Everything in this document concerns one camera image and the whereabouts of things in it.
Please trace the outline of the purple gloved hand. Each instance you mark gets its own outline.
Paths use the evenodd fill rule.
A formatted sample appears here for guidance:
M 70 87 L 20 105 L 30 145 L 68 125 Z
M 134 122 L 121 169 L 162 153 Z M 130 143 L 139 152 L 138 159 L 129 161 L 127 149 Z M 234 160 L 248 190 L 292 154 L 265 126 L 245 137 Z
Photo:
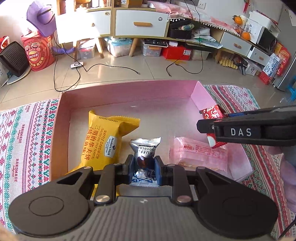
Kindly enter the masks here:
M 280 163 L 280 176 L 283 180 L 285 198 L 288 208 L 295 212 L 295 146 L 266 147 L 272 155 L 283 154 Z

